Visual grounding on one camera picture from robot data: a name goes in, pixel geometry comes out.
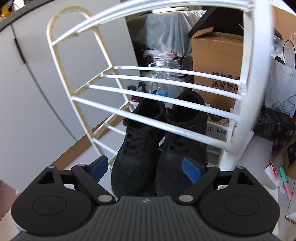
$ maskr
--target shoe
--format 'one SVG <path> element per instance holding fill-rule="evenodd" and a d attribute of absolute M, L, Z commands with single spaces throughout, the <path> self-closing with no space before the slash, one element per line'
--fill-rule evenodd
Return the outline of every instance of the shoe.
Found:
<path fill-rule="evenodd" d="M 181 93 L 177 99 L 205 105 L 203 98 L 195 91 Z M 207 113 L 183 106 L 167 108 L 166 122 L 191 131 L 205 134 Z M 182 170 L 184 157 L 191 157 L 203 166 L 207 165 L 205 144 L 166 132 L 163 151 L 156 170 L 156 193 L 171 196 L 175 201 L 193 183 Z"/>
<path fill-rule="evenodd" d="M 133 113 L 164 121 L 165 105 L 156 100 L 142 99 Z M 111 172 L 113 192 L 118 198 L 156 196 L 158 145 L 165 131 L 130 119 L 124 119 L 123 123 L 126 136 Z"/>

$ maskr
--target gray ribbed panel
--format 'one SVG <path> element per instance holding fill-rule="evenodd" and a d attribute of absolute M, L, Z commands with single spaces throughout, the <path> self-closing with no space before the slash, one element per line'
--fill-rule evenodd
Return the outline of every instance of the gray ribbed panel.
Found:
<path fill-rule="evenodd" d="M 206 226 L 193 207 L 177 205 L 170 197 L 147 199 L 122 197 L 114 205 L 101 206 L 85 226 L 70 234 L 34 237 L 21 233 L 14 241 L 278 241 L 271 234 L 228 237 Z"/>

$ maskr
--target shoe rack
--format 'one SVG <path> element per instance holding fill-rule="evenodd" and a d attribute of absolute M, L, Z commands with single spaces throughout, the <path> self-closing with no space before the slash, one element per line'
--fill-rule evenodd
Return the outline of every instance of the shoe rack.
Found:
<path fill-rule="evenodd" d="M 165 72 L 171 73 L 201 76 L 205 78 L 224 81 L 227 83 L 232 83 L 239 86 L 237 94 L 191 83 L 173 80 L 152 79 L 148 77 L 128 76 L 121 75 L 119 73 L 120 69 L 155 70 L 155 67 L 115 66 L 112 57 L 108 49 L 106 48 L 104 38 L 100 32 L 100 25 L 115 20 L 117 18 L 126 17 L 128 15 L 145 12 L 156 8 L 195 5 L 229 7 L 239 9 L 243 12 L 244 47 L 240 79 L 233 80 L 230 78 L 225 78 L 212 74 L 168 68 L 157 68 L 157 71 L 163 70 Z M 72 29 L 68 30 L 61 36 L 56 37 L 54 33 L 55 23 L 59 16 L 68 12 L 78 12 L 84 15 L 86 17 L 86 20 L 79 23 Z M 96 38 L 104 54 L 104 57 L 108 64 L 108 68 L 99 73 L 98 75 L 94 76 L 91 80 L 86 82 L 77 90 L 73 90 L 63 68 L 61 58 L 59 55 L 58 45 L 63 41 L 83 34 L 83 32 L 85 31 L 92 31 L 94 33 L 94 37 Z M 222 152 L 219 158 L 219 167 L 221 168 L 221 170 L 229 171 L 232 171 L 236 166 L 235 164 L 237 154 L 240 153 L 241 149 L 243 148 L 243 144 L 247 136 L 247 133 L 252 128 L 253 123 L 257 119 L 258 111 L 261 107 L 261 101 L 265 93 L 266 84 L 268 82 L 268 73 L 270 73 L 271 33 L 272 12 L 268 0 L 132 0 L 108 8 L 93 16 L 85 8 L 79 6 L 69 6 L 60 10 L 51 18 L 51 20 L 48 23 L 46 32 L 51 54 L 57 71 L 59 73 L 60 79 L 62 81 L 62 84 L 64 86 L 64 89 L 69 98 L 69 101 L 86 135 L 88 136 L 95 150 L 98 152 L 98 155 L 104 154 L 102 148 L 114 154 L 113 157 L 109 160 L 110 166 L 112 166 L 118 150 L 111 149 L 110 147 L 101 143 L 97 138 L 106 128 L 110 129 L 111 131 L 115 131 L 119 134 L 125 135 L 123 131 L 111 126 L 111 123 L 119 115 L 208 145 L 221 148 Z M 99 84 L 102 78 L 114 79 L 118 85 L 118 88 L 100 86 Z M 230 113 L 227 111 L 183 100 L 127 90 L 124 86 L 123 80 L 158 82 L 185 88 L 191 88 L 195 90 L 207 91 L 210 93 L 223 95 L 235 99 L 235 106 L 233 112 Z M 124 97 L 125 102 L 121 105 L 120 108 L 117 109 L 110 107 L 105 103 L 96 103 L 81 98 L 80 96 L 88 89 L 97 89 L 121 93 Z M 200 133 L 186 130 L 181 127 L 177 127 L 174 125 L 170 125 L 168 123 L 160 122 L 158 120 L 153 120 L 144 116 L 134 114 L 132 113 L 134 107 L 129 97 L 131 95 L 172 103 L 196 109 L 199 111 L 215 114 L 224 118 L 228 118 L 230 119 L 228 127 L 216 124 L 222 129 L 227 129 L 226 141 L 221 141 L 212 137 L 208 137 L 206 135 L 202 135 Z M 112 113 L 112 115 L 97 130 L 93 132 L 81 110 L 80 104 L 85 104 L 92 106 L 94 108 L 108 111 Z"/>

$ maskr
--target teal marker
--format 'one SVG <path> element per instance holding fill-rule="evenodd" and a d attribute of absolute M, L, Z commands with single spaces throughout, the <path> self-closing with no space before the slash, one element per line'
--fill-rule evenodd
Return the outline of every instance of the teal marker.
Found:
<path fill-rule="evenodd" d="M 281 177 L 283 179 L 288 199 L 291 200 L 292 199 L 292 192 L 291 192 L 291 189 L 290 189 L 289 181 L 287 179 L 285 170 L 284 170 L 284 168 L 282 166 L 279 167 L 279 172 L 280 172 Z"/>

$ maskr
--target cabinet door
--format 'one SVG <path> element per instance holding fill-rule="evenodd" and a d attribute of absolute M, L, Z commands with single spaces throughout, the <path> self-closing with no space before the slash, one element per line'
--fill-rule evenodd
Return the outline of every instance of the cabinet door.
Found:
<path fill-rule="evenodd" d="M 23 64 L 12 29 L 0 32 L 0 179 L 23 191 L 74 144 Z"/>
<path fill-rule="evenodd" d="M 119 2 L 119 0 L 55 0 L 35 9 L 13 23 L 20 48 L 36 80 L 55 111 L 77 139 L 80 139 L 85 133 L 69 103 L 53 63 L 46 39 L 46 27 L 50 18 L 64 7 L 78 5 L 96 14 Z M 60 36 L 83 20 L 85 20 L 85 17 L 75 12 L 61 16 L 55 25 L 56 36 Z M 115 64 L 137 66 L 125 19 L 121 18 L 103 24 L 100 29 Z M 59 51 L 73 89 L 79 88 L 107 68 L 105 58 L 92 32 L 82 33 L 78 37 L 61 43 Z M 125 71 L 124 73 L 139 75 L 138 71 Z M 113 79 L 103 79 L 99 84 L 117 87 Z M 127 85 L 130 84 L 136 85 L 137 82 L 130 80 Z M 82 97 L 117 108 L 124 103 L 121 94 L 107 91 L 88 90 Z M 111 114 L 86 105 L 81 105 L 81 107 L 91 128 L 94 128 Z"/>

